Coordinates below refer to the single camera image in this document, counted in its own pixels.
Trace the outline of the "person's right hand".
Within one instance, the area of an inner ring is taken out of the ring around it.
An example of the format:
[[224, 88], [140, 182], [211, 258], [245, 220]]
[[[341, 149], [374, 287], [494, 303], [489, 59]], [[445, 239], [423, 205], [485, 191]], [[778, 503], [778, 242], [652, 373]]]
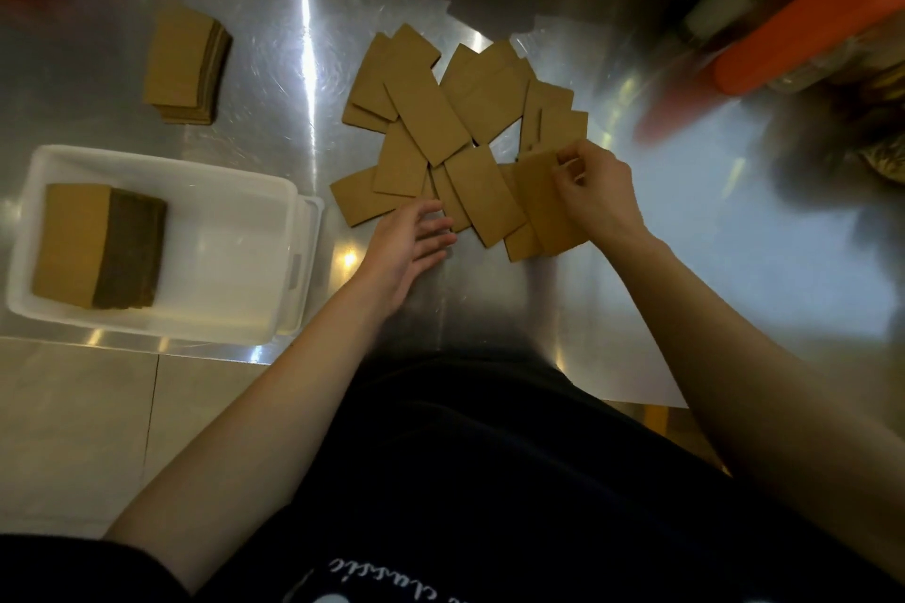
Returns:
[[593, 142], [584, 185], [575, 198], [563, 202], [570, 218], [605, 254], [650, 237], [630, 167]]

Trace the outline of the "person's left hand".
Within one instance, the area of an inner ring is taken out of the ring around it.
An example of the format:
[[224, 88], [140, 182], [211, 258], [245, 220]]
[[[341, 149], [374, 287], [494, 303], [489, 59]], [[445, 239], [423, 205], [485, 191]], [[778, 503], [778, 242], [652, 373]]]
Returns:
[[378, 222], [352, 284], [368, 298], [382, 319], [401, 308], [413, 283], [440, 265], [453, 246], [444, 252], [417, 254], [417, 240], [453, 232], [452, 226], [452, 218], [441, 211], [422, 219], [400, 219], [395, 210]]

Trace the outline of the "brown cardboard cup sleeve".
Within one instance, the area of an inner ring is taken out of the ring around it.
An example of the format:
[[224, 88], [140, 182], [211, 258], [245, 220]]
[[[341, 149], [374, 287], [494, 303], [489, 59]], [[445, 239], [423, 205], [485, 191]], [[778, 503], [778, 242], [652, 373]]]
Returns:
[[514, 167], [518, 200], [546, 256], [563, 254], [589, 240], [568, 215], [553, 181], [558, 166], [555, 152], [541, 151], [520, 156]]

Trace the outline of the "person's right forearm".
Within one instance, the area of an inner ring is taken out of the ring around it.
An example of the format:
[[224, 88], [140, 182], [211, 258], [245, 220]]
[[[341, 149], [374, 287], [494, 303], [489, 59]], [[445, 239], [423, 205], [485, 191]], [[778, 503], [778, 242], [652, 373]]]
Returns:
[[591, 238], [730, 472], [905, 585], [905, 439], [768, 338], [645, 228]]

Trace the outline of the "person's left forearm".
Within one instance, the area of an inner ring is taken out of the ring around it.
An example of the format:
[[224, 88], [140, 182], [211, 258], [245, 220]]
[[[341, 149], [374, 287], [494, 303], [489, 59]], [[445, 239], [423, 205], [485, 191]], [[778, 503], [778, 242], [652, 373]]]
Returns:
[[292, 499], [393, 295], [379, 278], [353, 277], [155, 476], [104, 540], [149, 554], [197, 592]]

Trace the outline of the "pile of scattered cardboard sleeves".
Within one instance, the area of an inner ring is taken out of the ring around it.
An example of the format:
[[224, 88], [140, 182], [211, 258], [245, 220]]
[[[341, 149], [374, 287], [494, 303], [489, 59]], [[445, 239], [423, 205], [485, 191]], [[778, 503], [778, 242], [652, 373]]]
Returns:
[[343, 219], [355, 228], [416, 197], [436, 198], [453, 232], [472, 229], [487, 248], [504, 243], [511, 263], [553, 257], [518, 200], [514, 167], [522, 155], [588, 137], [588, 113], [509, 40], [481, 51], [459, 44], [437, 76], [441, 58], [408, 24], [372, 39], [342, 122], [383, 140], [374, 166], [331, 184]]

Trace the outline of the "white plastic bin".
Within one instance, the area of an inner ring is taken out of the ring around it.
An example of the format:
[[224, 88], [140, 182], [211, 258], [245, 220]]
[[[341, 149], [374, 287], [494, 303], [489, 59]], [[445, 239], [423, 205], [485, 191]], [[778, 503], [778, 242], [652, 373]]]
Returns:
[[[152, 305], [95, 309], [39, 295], [53, 185], [124, 189], [167, 204]], [[24, 318], [92, 330], [235, 345], [300, 329], [324, 202], [288, 179], [129, 152], [42, 145], [34, 152], [6, 280]]]

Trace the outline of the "person's black garment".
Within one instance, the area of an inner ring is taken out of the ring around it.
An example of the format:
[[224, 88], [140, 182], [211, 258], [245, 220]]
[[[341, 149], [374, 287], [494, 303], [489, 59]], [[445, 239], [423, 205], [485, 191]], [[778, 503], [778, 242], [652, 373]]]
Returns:
[[149, 555], [0, 536], [0, 603], [905, 603], [765, 496], [527, 360], [362, 368], [287, 507], [187, 594]]

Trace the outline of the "short stack of brown sleeves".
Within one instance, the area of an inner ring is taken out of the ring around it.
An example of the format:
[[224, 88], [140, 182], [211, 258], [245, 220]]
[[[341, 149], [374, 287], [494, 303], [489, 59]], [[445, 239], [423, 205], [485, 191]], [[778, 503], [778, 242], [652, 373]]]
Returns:
[[143, 103], [167, 124], [213, 124], [231, 46], [232, 36], [217, 19], [184, 6], [164, 8], [148, 51]]

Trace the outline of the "tall stack of brown sleeves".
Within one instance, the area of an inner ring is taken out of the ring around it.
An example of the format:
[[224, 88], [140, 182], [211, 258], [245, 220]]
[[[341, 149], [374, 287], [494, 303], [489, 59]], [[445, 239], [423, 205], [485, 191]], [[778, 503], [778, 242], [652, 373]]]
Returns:
[[120, 187], [49, 184], [32, 293], [86, 310], [149, 308], [167, 213], [163, 199]]

